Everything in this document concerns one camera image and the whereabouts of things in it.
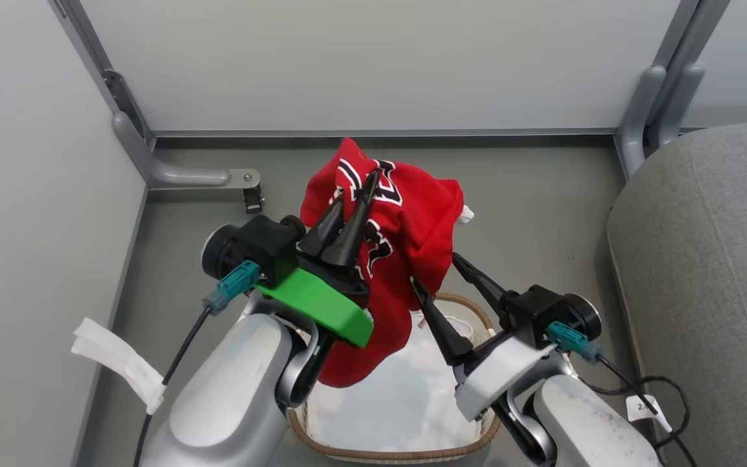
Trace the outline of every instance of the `gray chair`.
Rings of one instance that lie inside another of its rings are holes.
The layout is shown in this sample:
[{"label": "gray chair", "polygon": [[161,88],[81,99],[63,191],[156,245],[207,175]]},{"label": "gray chair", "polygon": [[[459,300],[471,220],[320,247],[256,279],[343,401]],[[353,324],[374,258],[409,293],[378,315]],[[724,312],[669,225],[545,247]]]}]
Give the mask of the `gray chair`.
[{"label": "gray chair", "polygon": [[[682,385],[682,440],[699,465],[747,467],[747,125],[656,151],[617,199],[608,239],[641,375]],[[676,427],[675,391],[649,393]],[[685,465],[675,444],[665,454]]]}]

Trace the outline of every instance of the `basket rim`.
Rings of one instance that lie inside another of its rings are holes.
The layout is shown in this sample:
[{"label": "basket rim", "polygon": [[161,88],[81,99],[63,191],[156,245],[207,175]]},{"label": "basket rim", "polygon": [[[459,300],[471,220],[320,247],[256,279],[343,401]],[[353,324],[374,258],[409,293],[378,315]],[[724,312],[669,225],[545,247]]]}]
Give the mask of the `basket rim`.
[{"label": "basket rim", "polygon": [[[472,310],[475,315],[480,318],[480,322],[483,323],[483,326],[486,326],[486,330],[494,329],[492,320],[489,319],[489,316],[486,315],[486,312],[483,311],[479,307],[479,305],[475,304],[468,298],[465,298],[465,296],[440,292],[436,295],[436,299],[464,305],[464,307]],[[313,438],[311,438],[307,434],[306,429],[302,426],[302,423],[299,420],[299,414],[297,414],[295,410],[288,410],[287,417],[290,420],[290,428],[293,428],[293,432],[296,433],[296,436],[299,438],[299,440],[302,440],[302,442],[307,447],[313,449],[314,451],[323,455],[327,455],[329,457],[365,459],[366,461],[429,461],[429,459],[462,457],[478,452],[479,450],[488,446],[488,444],[492,442],[492,439],[495,438],[498,429],[501,428],[501,419],[495,417],[494,420],[492,420],[492,424],[489,426],[489,429],[487,429],[486,432],[481,435],[477,441],[459,448],[434,449],[424,451],[370,451],[358,449],[340,449],[325,446],[324,444],[313,440]]]}]

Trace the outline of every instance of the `black and white lettering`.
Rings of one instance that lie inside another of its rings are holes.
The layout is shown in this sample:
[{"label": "black and white lettering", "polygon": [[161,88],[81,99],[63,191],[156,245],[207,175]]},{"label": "black and white lettering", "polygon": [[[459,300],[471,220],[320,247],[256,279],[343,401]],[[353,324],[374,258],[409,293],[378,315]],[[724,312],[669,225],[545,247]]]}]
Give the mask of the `black and white lettering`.
[{"label": "black and white lettering", "polygon": [[364,273],[362,273],[362,267],[359,266],[359,264],[356,264],[355,266],[353,266],[353,268],[356,269],[356,275],[359,276],[359,280],[360,281],[365,281],[366,279],[365,279]]},{"label": "black and white lettering", "polygon": [[373,219],[368,219],[364,230],[365,245],[368,247],[368,277],[374,277],[374,263],[382,257],[389,257],[394,253],[394,246],[382,235],[379,224]]},{"label": "black and white lettering", "polygon": [[385,201],[386,203],[394,203],[397,206],[403,205],[403,196],[399,194],[397,184],[391,180],[392,172],[396,171],[396,163],[392,163],[390,160],[377,160],[377,168],[382,171],[382,177],[379,177],[379,187],[377,187],[374,199]]},{"label": "black and white lettering", "polygon": [[330,195],[330,199],[328,199],[327,204],[334,204],[336,202],[336,199],[339,199],[342,197],[342,194],[344,193],[344,188],[340,186],[336,186],[336,189],[333,190],[333,194]]},{"label": "black and white lettering", "polygon": [[350,182],[350,200],[356,201],[356,192],[362,189],[362,177],[359,177],[359,172],[344,159],[338,160],[338,171]]}]

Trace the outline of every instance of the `metal frame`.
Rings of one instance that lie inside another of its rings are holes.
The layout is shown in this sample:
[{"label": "metal frame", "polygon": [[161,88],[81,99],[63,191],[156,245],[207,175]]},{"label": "metal frame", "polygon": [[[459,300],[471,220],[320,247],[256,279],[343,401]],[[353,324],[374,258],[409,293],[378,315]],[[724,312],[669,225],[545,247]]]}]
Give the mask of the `metal frame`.
[{"label": "metal frame", "polygon": [[619,131],[613,136],[624,177],[628,180],[644,163],[644,125],[650,117],[653,102],[656,101],[666,76],[667,72],[661,65],[651,66],[643,71],[624,113]]},{"label": "metal frame", "polygon": [[682,0],[680,3],[656,54],[655,66],[643,72],[614,138],[626,178],[631,178],[646,160],[645,131],[651,151],[673,141],[681,133],[682,119],[705,76],[705,68],[696,60],[729,1]]},{"label": "metal frame", "polygon": [[720,23],[730,0],[700,0],[694,10],[679,47],[676,48],[668,79],[659,91],[650,115],[650,145],[655,150],[676,139],[681,132],[682,119],[705,76],[705,68],[696,64],[708,39]]},{"label": "metal frame", "polygon": [[[729,0],[680,0],[672,21],[661,41],[652,65],[640,76],[634,95],[628,104],[619,128],[571,128],[571,129],[510,129],[510,130],[358,130],[358,131],[181,131],[166,130],[153,133],[148,129],[142,113],[134,102],[128,85],[122,76],[112,69],[109,56],[100,44],[91,21],[80,0],[49,0],[60,11],[60,21],[70,23],[66,30],[74,31],[72,41],[78,42],[84,62],[96,66],[104,83],[110,88],[109,102],[115,112],[115,131],[123,135],[124,146],[134,160],[137,169],[153,189],[235,188],[245,183],[240,180],[240,171],[228,169],[179,168],[160,162],[151,155],[156,138],[279,138],[279,137],[441,137],[441,136],[543,136],[543,135],[611,135],[625,177],[630,178],[646,159],[644,151],[645,127],[651,122],[648,135],[650,147],[655,150],[672,141],[679,134],[679,126],[687,107],[705,75],[705,68],[695,61],[705,47],[711,33],[722,17]],[[130,142],[125,119],[130,119],[136,132],[143,136],[148,156],[144,156],[140,145]]]},{"label": "metal frame", "polygon": [[628,180],[646,159],[644,151],[645,125],[652,115],[652,110],[656,101],[658,101],[663,84],[670,76],[669,67],[672,65],[676,50],[685,32],[687,32],[699,2],[700,0],[681,0],[679,2],[679,7],[673,14],[670,26],[667,27],[667,32],[661,40],[656,58],[653,60],[652,66],[641,72],[634,94],[622,117],[622,123],[613,137],[624,170],[624,177]]},{"label": "metal frame", "polygon": [[258,194],[247,206],[249,212],[261,210],[264,198],[260,195],[261,174],[258,171],[178,167],[157,159],[152,154],[156,139],[134,102],[128,84],[113,70],[80,0],[48,0],[48,3],[57,11],[65,33],[112,110],[113,130],[149,189],[243,189],[245,198],[255,198],[247,195]]}]

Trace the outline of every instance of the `white label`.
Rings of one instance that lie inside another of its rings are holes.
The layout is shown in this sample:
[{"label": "white label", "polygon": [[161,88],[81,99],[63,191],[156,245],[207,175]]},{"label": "white label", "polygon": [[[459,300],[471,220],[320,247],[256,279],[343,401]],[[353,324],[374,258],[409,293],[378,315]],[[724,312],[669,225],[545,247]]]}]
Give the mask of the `white label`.
[{"label": "white label", "polygon": [[650,408],[648,408],[647,405],[642,402],[638,396],[630,396],[626,400],[626,404],[628,404],[628,420],[630,420],[631,422],[635,422],[636,420],[655,418],[656,421],[659,422],[659,425],[661,425],[661,428],[663,428],[666,432],[670,433],[671,431],[673,431],[673,428],[670,427],[670,425],[668,425],[667,423],[665,414],[661,412],[661,407],[659,407],[659,403],[656,402],[656,397],[653,397],[649,394],[646,394],[644,397],[653,405],[653,408],[656,409],[656,412],[658,412],[658,414],[654,415],[653,412],[650,411]]}]

